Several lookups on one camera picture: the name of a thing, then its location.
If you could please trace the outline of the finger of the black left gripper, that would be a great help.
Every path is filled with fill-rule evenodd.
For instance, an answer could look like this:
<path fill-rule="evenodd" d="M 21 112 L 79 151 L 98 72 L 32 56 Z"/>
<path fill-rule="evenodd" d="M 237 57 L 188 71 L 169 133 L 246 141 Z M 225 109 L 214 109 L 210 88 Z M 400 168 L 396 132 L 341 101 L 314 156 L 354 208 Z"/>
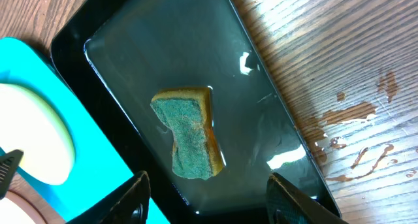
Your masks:
<path fill-rule="evenodd" d="M 0 199 L 3 199 L 6 196 L 23 155 L 24 152 L 22 150 L 13 150 L 1 156 Z"/>

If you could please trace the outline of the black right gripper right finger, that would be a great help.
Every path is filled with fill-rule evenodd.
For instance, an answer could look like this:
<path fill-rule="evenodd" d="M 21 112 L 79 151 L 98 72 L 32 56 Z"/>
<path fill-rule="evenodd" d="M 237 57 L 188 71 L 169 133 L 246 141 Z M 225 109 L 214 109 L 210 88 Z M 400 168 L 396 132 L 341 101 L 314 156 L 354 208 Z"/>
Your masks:
<path fill-rule="evenodd" d="M 347 224 L 278 173 L 267 181 L 266 210 L 271 224 Z"/>

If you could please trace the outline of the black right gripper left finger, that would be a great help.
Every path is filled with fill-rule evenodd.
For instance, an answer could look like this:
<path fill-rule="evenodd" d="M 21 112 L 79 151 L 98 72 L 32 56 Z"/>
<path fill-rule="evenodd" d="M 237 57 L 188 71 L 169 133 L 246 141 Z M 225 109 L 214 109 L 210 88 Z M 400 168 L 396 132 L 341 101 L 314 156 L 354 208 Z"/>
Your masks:
<path fill-rule="evenodd" d="M 146 224 L 150 180 L 144 170 L 67 224 Z"/>

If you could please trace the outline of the light green plate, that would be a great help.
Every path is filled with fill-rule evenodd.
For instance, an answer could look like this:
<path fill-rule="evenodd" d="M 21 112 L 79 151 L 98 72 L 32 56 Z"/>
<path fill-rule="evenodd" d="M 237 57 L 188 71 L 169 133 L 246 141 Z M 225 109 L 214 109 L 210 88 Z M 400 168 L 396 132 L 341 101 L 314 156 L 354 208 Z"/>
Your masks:
<path fill-rule="evenodd" d="M 59 114 L 17 84 L 1 84 L 1 149 L 23 151 L 20 167 L 49 185 L 65 183 L 75 161 L 71 135 Z"/>

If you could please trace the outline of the yellow green sponge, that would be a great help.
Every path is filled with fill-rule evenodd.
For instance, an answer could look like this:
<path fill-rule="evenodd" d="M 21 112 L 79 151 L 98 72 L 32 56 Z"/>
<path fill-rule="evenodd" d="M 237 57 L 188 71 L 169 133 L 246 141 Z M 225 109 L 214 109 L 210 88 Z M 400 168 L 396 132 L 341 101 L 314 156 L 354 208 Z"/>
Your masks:
<path fill-rule="evenodd" d="M 172 171 L 207 180 L 224 167 L 212 126 L 211 89 L 164 89 L 151 99 L 155 115 L 173 136 Z"/>

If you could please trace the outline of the white plate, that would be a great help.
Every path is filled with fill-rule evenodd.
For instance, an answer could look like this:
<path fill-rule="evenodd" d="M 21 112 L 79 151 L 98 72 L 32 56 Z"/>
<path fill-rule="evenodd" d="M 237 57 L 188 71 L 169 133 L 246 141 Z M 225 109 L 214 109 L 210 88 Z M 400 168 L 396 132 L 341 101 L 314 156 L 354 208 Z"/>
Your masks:
<path fill-rule="evenodd" d="M 32 204 L 7 191 L 1 199 L 1 224 L 46 224 L 46 221 Z"/>

